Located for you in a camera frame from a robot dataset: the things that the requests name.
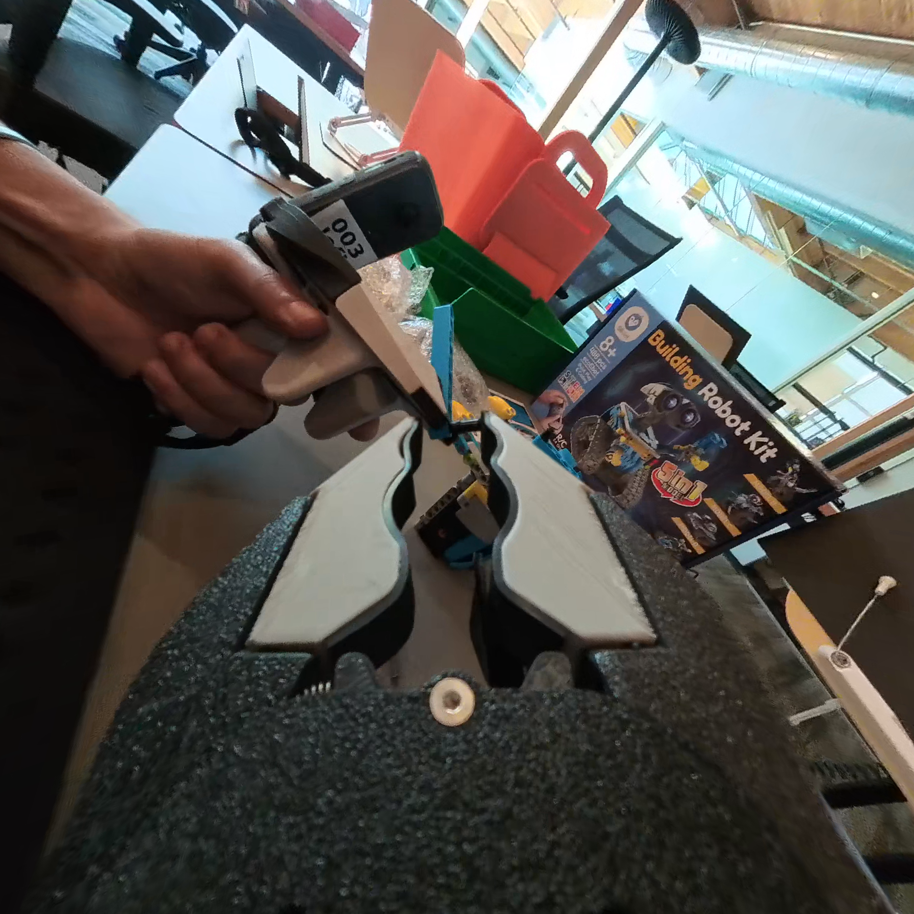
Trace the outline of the green storage bin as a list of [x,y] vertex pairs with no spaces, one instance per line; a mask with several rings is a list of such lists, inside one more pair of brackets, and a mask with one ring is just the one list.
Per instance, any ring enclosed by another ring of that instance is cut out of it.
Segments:
[[572,359],[577,346],[546,303],[449,229],[400,257],[432,269],[419,314],[450,305],[455,339],[483,373],[537,395]]

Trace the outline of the person's left hand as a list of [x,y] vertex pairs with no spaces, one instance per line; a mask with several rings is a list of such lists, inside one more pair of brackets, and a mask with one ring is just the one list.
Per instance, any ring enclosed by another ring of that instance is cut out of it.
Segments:
[[72,276],[60,318],[116,374],[138,379],[160,411],[226,439],[266,425],[272,354],[241,339],[261,321],[310,341],[325,315],[239,242],[131,229]]

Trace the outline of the orange bin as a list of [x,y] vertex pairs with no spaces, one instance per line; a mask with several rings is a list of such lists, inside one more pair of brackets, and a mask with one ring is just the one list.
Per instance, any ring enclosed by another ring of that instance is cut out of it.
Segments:
[[422,154],[445,227],[549,300],[609,222],[599,212],[608,169],[579,131],[545,142],[493,82],[438,50],[401,148]]

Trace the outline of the black perforated panel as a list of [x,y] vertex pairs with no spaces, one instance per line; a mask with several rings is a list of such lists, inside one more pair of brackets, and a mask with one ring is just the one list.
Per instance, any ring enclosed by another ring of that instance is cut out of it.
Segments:
[[159,428],[44,304],[1,284],[1,910],[60,793]]

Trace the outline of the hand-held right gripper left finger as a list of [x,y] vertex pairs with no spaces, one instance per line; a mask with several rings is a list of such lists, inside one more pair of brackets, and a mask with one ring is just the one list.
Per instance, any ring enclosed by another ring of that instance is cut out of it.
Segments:
[[315,490],[245,646],[326,652],[407,585],[402,535],[415,506],[423,433],[406,417]]

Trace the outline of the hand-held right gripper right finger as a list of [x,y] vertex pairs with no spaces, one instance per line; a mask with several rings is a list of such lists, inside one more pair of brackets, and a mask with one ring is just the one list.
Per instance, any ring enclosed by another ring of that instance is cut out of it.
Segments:
[[656,632],[588,487],[495,414],[483,415],[480,435],[500,592],[574,646],[654,646]]

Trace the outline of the dark blue toy kit box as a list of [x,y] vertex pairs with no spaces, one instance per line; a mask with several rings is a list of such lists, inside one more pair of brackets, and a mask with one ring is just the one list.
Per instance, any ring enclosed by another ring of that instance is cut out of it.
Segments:
[[685,567],[801,520],[843,491],[638,292],[530,409],[564,463]]

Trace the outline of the teal long holed beam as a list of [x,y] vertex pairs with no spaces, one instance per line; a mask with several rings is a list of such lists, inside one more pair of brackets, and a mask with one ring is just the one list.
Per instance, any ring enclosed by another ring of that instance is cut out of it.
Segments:
[[446,445],[453,445],[456,435],[452,423],[452,375],[453,375],[454,323],[451,304],[439,305],[432,317],[432,337],[430,364],[439,381],[444,405],[444,420],[434,426],[428,426],[432,440],[440,440]]

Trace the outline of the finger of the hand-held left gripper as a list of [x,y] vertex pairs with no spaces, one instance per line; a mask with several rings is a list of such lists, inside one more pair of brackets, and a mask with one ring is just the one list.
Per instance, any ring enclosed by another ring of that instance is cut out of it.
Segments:
[[342,294],[336,307],[362,346],[359,367],[335,384],[347,402],[346,429],[403,409],[429,431],[447,433],[451,412],[438,375],[391,312],[363,284]]

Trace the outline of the wooden stand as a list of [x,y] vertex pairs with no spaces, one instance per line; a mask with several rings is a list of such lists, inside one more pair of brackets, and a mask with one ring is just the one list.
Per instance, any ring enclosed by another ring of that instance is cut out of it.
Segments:
[[323,128],[322,140],[329,152],[361,170],[398,154],[401,137],[386,117],[367,109],[330,118]]

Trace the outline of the black phone stand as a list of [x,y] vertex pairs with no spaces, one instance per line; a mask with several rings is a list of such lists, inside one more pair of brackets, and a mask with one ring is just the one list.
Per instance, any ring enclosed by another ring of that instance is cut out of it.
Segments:
[[259,84],[249,41],[238,54],[243,103],[235,109],[238,134],[251,150],[260,150],[285,179],[298,178],[310,188],[331,183],[310,161],[304,84],[298,79],[297,109],[290,109]]

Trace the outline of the dark panel board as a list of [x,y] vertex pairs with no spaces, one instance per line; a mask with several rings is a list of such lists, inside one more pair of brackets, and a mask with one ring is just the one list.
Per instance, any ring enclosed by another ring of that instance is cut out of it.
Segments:
[[895,579],[844,651],[912,730],[912,490],[766,536],[760,545],[834,644],[873,597],[878,580]]

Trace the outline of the black mesh office chair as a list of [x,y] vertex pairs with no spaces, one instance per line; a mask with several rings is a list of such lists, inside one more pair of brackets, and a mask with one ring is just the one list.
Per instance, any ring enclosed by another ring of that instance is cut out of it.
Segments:
[[547,303],[563,326],[682,240],[629,208],[620,196],[603,203],[598,212],[609,228]]

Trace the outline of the white table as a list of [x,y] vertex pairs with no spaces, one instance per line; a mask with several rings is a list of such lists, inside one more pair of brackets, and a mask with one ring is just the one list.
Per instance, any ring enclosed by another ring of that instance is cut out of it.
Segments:
[[303,191],[301,181],[282,177],[266,154],[248,148],[238,133],[234,113],[244,102],[238,58],[244,56],[253,66],[257,86],[294,115],[298,114],[298,83],[303,83],[310,165],[332,180],[352,174],[355,168],[342,152],[332,151],[325,143],[328,121],[347,115],[346,106],[250,26],[239,30],[179,106],[176,126],[278,191],[292,197]]

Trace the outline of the blue grey toy robot model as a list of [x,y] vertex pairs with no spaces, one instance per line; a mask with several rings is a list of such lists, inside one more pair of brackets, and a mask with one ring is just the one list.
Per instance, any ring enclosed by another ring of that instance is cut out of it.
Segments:
[[[491,390],[486,411],[498,415],[533,446],[581,481],[580,472],[565,451],[559,451],[538,434],[527,405],[508,394]],[[417,521],[417,534],[428,552],[453,569],[473,567],[476,557],[487,557],[498,533],[488,507],[489,472],[482,462],[481,433],[459,436],[453,448],[461,456],[467,474],[432,505]]]

